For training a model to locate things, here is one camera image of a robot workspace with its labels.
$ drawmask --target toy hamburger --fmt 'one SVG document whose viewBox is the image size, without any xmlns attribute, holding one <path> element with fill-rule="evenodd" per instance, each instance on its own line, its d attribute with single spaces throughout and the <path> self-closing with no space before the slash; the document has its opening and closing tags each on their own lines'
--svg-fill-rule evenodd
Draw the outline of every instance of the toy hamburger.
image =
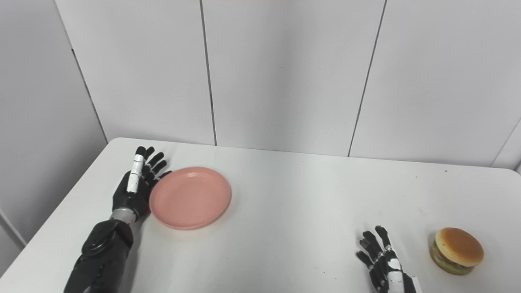
<svg viewBox="0 0 521 293">
<path fill-rule="evenodd" d="M 483 261 L 483 247 L 469 233 L 458 228 L 443 228 L 430 246 L 432 260 L 453 275 L 466 275 Z"/>
</svg>

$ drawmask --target table surface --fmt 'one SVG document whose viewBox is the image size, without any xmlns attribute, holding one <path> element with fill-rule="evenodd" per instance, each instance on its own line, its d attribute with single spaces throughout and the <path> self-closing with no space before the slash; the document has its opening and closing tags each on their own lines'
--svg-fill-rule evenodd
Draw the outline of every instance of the table surface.
<svg viewBox="0 0 521 293">
<path fill-rule="evenodd" d="M 380 224 L 425 293 L 519 289 L 521 177 L 511 170 L 119 138 L 0 279 L 0 292 L 63 291 L 139 145 L 165 152 L 170 169 L 217 170 L 232 201 L 198 230 L 170 229 L 153 216 L 138 222 L 122 293 L 373 292 L 355 252 L 362 231 Z M 485 260 L 467 276 L 430 259 L 429 242 L 446 226 L 483 245 Z"/>
</svg>

